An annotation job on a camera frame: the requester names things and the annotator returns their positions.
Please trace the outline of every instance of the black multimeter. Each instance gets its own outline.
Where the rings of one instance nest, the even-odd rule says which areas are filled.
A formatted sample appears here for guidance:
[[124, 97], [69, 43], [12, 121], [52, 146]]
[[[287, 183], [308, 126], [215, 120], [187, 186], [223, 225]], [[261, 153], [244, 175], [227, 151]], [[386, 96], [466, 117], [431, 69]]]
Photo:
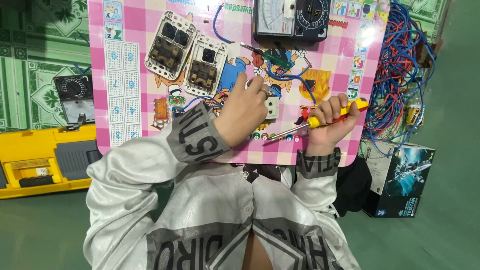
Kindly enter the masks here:
[[323, 41], [330, 0], [253, 0], [253, 37]]

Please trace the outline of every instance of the product box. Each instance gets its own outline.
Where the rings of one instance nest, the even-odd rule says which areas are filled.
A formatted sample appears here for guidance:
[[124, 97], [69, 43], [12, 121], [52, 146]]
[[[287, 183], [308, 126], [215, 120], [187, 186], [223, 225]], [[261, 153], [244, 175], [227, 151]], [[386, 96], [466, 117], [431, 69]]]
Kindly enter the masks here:
[[[398, 148], [397, 143], [376, 144], [385, 154], [394, 153]], [[376, 218], [413, 218], [434, 154], [434, 149], [406, 143], [388, 157], [370, 142], [365, 159], [372, 174], [372, 186], [362, 210]]]

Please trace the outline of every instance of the person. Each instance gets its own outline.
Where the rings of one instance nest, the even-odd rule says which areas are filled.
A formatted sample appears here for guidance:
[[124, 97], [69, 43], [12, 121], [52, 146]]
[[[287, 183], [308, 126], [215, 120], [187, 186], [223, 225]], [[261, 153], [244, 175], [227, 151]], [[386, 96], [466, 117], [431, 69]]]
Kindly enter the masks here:
[[[309, 131], [296, 166], [205, 162], [229, 152], [265, 119], [268, 94], [240, 73], [221, 114], [201, 102], [161, 133], [125, 142], [91, 164], [86, 196], [91, 227], [84, 255], [95, 270], [359, 269], [335, 220], [336, 144], [349, 116]], [[314, 109], [339, 117], [345, 94]], [[153, 184], [174, 181], [158, 220]]]

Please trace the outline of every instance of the plastic bottle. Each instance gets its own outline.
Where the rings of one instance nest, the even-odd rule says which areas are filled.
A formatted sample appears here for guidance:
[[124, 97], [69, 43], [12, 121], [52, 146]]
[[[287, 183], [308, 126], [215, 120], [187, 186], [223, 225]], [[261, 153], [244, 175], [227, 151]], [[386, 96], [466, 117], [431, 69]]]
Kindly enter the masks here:
[[421, 113], [422, 110], [422, 99], [420, 96], [420, 91], [417, 91], [414, 96], [407, 102], [406, 105], [407, 108], [407, 127], [408, 130], [413, 128], [416, 122], [418, 122], [417, 126], [415, 127], [415, 130], [413, 131], [413, 134], [417, 133], [418, 128], [423, 125], [423, 116], [425, 114], [425, 109], [424, 112]]

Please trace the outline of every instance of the yellow toolbox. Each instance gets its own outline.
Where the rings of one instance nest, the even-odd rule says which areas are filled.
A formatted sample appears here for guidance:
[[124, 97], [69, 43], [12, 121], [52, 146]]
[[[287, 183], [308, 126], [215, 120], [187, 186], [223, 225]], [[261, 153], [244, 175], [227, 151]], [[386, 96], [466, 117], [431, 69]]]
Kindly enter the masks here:
[[0, 134], [0, 199], [88, 188], [95, 124]]

